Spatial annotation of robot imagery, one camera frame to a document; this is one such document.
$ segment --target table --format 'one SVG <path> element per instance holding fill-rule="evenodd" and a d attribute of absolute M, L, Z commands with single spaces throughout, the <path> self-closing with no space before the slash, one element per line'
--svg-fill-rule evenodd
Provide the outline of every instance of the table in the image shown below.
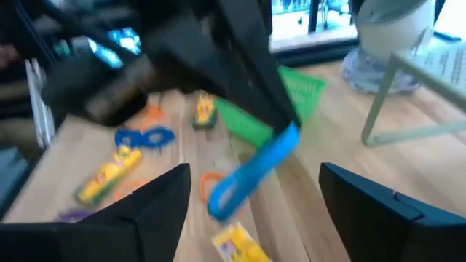
<path fill-rule="evenodd" d="M 191 165 L 191 198 L 175 261 L 220 261 L 210 239 L 221 230 L 200 198 L 200 176 L 207 171 L 228 173 L 253 148 L 229 137 L 219 119 L 214 130 L 194 131 L 193 97 L 164 94 L 161 124 L 176 135 L 174 143 L 152 154 L 143 152 L 141 163 L 129 178 L 156 178 L 178 163 Z M 5 223 L 51 221 L 59 212 L 75 207 L 72 194 L 114 150 L 114 131 L 68 117 L 55 142 L 31 175 L 23 192 L 4 219 Z M 312 179 L 296 157 L 277 169 L 238 212 L 239 221 L 260 242 L 273 261 L 349 261 Z M 102 207 L 111 204 L 105 199 Z"/>

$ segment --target wooden floor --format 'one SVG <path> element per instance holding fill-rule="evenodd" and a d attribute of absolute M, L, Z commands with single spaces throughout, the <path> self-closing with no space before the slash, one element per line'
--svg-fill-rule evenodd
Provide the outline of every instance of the wooden floor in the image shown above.
<path fill-rule="evenodd" d="M 315 183 L 320 163 L 333 162 L 466 217 L 466 132 L 365 147 L 360 132 L 374 96 L 354 92 L 339 70 L 340 62 L 300 69 L 328 83 L 317 114 L 302 131 L 297 153 Z M 465 120 L 460 111 L 421 88 L 413 95 L 388 98 L 374 133 Z"/>

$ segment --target black object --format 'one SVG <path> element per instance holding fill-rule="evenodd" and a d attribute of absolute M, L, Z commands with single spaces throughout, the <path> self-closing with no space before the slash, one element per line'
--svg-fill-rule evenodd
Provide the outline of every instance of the black object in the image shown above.
<path fill-rule="evenodd" d="M 296 49 L 280 50 L 272 55 L 274 59 L 284 66 L 291 68 L 309 66 L 317 63 L 328 63 L 341 60 L 354 48 L 358 47 L 358 39 L 336 41 L 324 45 L 302 46 Z"/>
<path fill-rule="evenodd" d="M 466 261 L 466 219 L 330 163 L 319 184 L 353 262 Z"/>
<path fill-rule="evenodd" d="M 309 6 L 309 25 L 307 33 L 312 33 L 317 30 L 317 17 L 319 16 L 319 3 L 320 0 L 311 0 Z"/>
<path fill-rule="evenodd" d="M 47 74 L 47 82 L 50 84 L 47 85 L 48 92 L 42 93 L 42 99 L 54 112 L 66 114 L 71 111 L 77 116 L 87 117 L 82 104 L 88 97 L 95 95 L 107 79 L 115 77 L 117 72 L 91 52 L 68 57 L 60 62 L 60 70 L 51 70 Z"/>
<path fill-rule="evenodd" d="M 14 117 L 32 118 L 31 99 L 15 98 L 8 101 L 0 101 L 0 119 L 11 119 Z"/>
<path fill-rule="evenodd" d="M 358 15 L 359 10 L 361 9 L 362 5 L 364 4 L 366 0 L 349 0 L 349 10 L 351 11 L 352 14 Z"/>
<path fill-rule="evenodd" d="M 19 0 L 0 1 L 0 28 L 8 35 L 10 44 L 15 46 L 22 58 L 36 57 L 41 65 L 52 66 L 57 58 L 50 45 L 33 28 L 31 11 L 27 11 L 36 9 L 37 2 L 27 2 L 28 5 Z"/>
<path fill-rule="evenodd" d="M 139 26 L 137 14 L 126 6 L 99 7 L 92 12 L 77 7 L 67 10 L 66 13 L 76 16 L 83 25 L 89 28 L 111 31 L 118 28 L 137 28 Z M 81 36 L 79 32 L 67 30 L 54 20 L 38 18 L 33 22 L 33 25 L 45 38 L 69 40 Z"/>
<path fill-rule="evenodd" d="M 8 84 L 27 78 L 24 63 L 12 63 L 7 68 L 0 70 L 0 84 Z"/>
<path fill-rule="evenodd" d="M 434 23 L 437 22 L 438 16 L 442 12 L 443 5 L 445 5 L 445 0 L 435 0 L 435 19 L 434 19 Z"/>
<path fill-rule="evenodd" d="M 1 261 L 172 261 L 190 191 L 180 164 L 78 223 L 0 225 Z"/>
<path fill-rule="evenodd" d="M 73 97 L 74 92 L 89 87 L 76 84 L 77 88 L 70 90 L 63 80 L 47 78 L 42 91 L 44 102 L 53 111 L 68 111 L 100 124 L 118 125 L 145 106 L 147 92 L 167 89 L 166 84 L 147 81 L 154 76 L 168 78 L 173 83 L 169 88 L 177 87 L 184 92 L 204 89 L 226 98 L 272 126 L 276 133 L 281 133 L 291 122 L 301 125 L 269 53 L 268 32 L 257 1 L 215 0 L 210 1 L 207 9 L 200 9 L 202 5 L 196 1 L 172 1 L 160 16 L 151 12 L 155 3 L 138 0 L 130 4 L 142 21 L 143 26 L 137 33 L 145 55 L 123 57 L 125 66 L 116 76 L 80 74 L 80 82 L 108 84 L 94 86 L 95 92 L 79 99 L 79 108 L 75 107 L 76 103 L 73 108 L 60 104 L 61 94 L 69 92 L 68 96 Z M 97 43 L 122 54 L 121 47 L 115 47 L 113 42 L 109 45 L 110 40 L 102 32 L 77 26 L 73 16 L 59 15 L 60 11 L 50 4 L 45 4 L 43 11 L 67 28 L 85 35 L 92 33 L 91 38 Z M 209 31 L 202 25 L 206 18 L 214 25 Z M 50 74 L 62 76 L 82 71 L 79 63 L 70 64 L 74 67 L 60 64 Z"/>
<path fill-rule="evenodd" d="M 264 18 L 264 25 L 267 34 L 270 36 L 273 31 L 272 25 L 272 0 L 258 0 L 261 7 L 262 17 Z"/>

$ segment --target blue handle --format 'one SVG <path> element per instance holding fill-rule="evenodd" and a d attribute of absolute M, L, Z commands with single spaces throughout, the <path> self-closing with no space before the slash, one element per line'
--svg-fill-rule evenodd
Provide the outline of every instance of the blue handle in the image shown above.
<path fill-rule="evenodd" d="M 158 135 L 156 140 L 152 139 L 154 135 Z M 154 127 L 144 133 L 130 129 L 120 129 L 115 133 L 116 146 L 126 145 L 131 148 L 161 148 L 174 139 L 175 134 L 166 127 Z"/>
<path fill-rule="evenodd" d="M 269 171 L 293 152 L 298 142 L 299 129 L 292 123 L 276 140 L 263 145 L 253 158 L 213 189 L 208 201 L 209 215 L 220 222 L 228 220 Z"/>

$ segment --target glass window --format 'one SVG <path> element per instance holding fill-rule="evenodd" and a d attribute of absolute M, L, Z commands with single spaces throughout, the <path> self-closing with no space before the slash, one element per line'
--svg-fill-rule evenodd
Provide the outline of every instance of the glass window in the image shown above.
<path fill-rule="evenodd" d="M 110 38 L 120 44 L 122 47 L 127 48 L 129 51 L 139 54 L 141 41 L 139 36 L 131 28 L 123 28 L 121 30 L 113 30 L 108 33 Z M 106 61 L 110 66 L 114 68 L 119 68 L 123 66 L 122 61 L 119 59 L 117 54 L 113 51 L 102 47 L 101 45 L 95 43 L 92 39 L 87 39 L 90 45 L 90 49 L 97 55 L 100 59 Z"/>
<path fill-rule="evenodd" d="M 466 30 L 463 28 L 466 25 L 466 16 L 463 15 L 465 9 L 464 0 L 446 0 L 435 24 L 435 30 L 451 37 L 466 39 Z"/>
<path fill-rule="evenodd" d="M 318 0 L 272 0 L 272 40 L 350 25 L 348 0 L 321 0 L 313 4 L 314 1 Z"/>

